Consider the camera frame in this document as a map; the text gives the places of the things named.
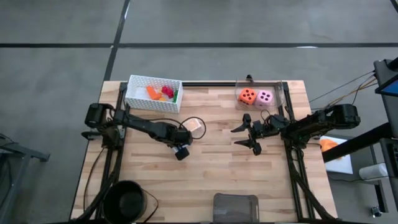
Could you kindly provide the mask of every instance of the white bottle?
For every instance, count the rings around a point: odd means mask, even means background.
[[[380,163],[373,166],[363,167],[359,170],[359,176],[365,181],[383,179],[388,176],[386,164]]]

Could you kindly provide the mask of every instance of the pink dice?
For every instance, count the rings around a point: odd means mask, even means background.
[[[274,95],[267,90],[261,90],[257,94],[256,102],[254,102],[254,106],[259,109],[265,109],[267,106],[272,106],[272,99]]]

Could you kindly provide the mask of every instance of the clear plastic container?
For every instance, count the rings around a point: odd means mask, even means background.
[[[285,102],[282,81],[236,80],[235,108],[237,110],[273,110]]]

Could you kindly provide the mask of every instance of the orange dice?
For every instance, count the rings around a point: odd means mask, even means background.
[[[241,94],[239,95],[238,100],[246,105],[252,105],[256,100],[256,96],[257,96],[256,91],[250,88],[244,88]]]

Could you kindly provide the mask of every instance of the orange toy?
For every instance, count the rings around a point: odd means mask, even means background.
[[[247,104],[247,105],[252,105],[254,103],[254,100],[256,100],[257,93],[256,91],[250,89],[250,88],[244,88],[239,95],[239,101]]]
[[[150,98],[153,100],[158,100],[162,97],[162,94],[156,93],[154,90],[154,87],[152,87],[152,86],[147,86],[147,91],[148,91]]]
[[[321,150],[322,150],[322,152],[326,152],[327,150],[329,150],[329,149],[331,149],[331,148],[333,148],[333,147],[338,146],[337,142],[332,141],[332,140],[329,140],[329,139],[321,139],[321,140],[319,141],[319,143],[320,143],[320,145],[321,145]]]

